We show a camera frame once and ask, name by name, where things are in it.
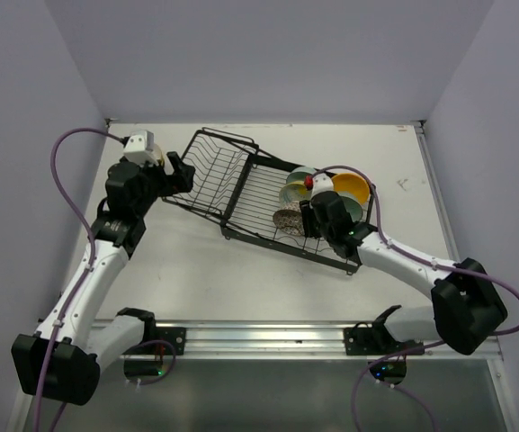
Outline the lime green bowl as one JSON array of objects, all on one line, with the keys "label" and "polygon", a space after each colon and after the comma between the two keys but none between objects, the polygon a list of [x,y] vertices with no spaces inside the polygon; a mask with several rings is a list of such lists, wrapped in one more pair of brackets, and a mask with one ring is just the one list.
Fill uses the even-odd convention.
[{"label": "lime green bowl", "polygon": [[159,166],[163,167],[165,165],[165,156],[157,144],[152,145],[151,156]]}]

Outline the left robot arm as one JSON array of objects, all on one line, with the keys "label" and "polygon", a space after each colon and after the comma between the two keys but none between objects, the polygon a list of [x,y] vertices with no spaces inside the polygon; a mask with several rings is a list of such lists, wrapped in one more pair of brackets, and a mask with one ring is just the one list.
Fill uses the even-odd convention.
[{"label": "left robot arm", "polygon": [[150,207],[160,198],[192,190],[194,167],[175,152],[167,157],[172,174],[160,165],[141,166],[126,158],[109,168],[106,195],[90,228],[92,240],[72,280],[34,333],[13,342],[13,363],[24,393],[85,405],[101,373],[119,356],[156,347],[156,319],[147,310],[126,307],[99,333],[92,334],[91,328],[146,231]]}]

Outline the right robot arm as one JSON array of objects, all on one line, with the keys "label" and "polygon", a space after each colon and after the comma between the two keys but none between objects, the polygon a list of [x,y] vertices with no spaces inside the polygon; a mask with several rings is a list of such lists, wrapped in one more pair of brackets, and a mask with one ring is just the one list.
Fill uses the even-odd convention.
[{"label": "right robot arm", "polygon": [[380,236],[377,227],[354,222],[336,192],[317,193],[309,216],[335,253],[407,284],[428,300],[427,307],[394,305],[356,330],[377,350],[392,353],[420,340],[441,340],[456,352],[472,354],[506,320],[508,312],[482,265],[438,261],[416,251],[400,253],[397,242]]}]

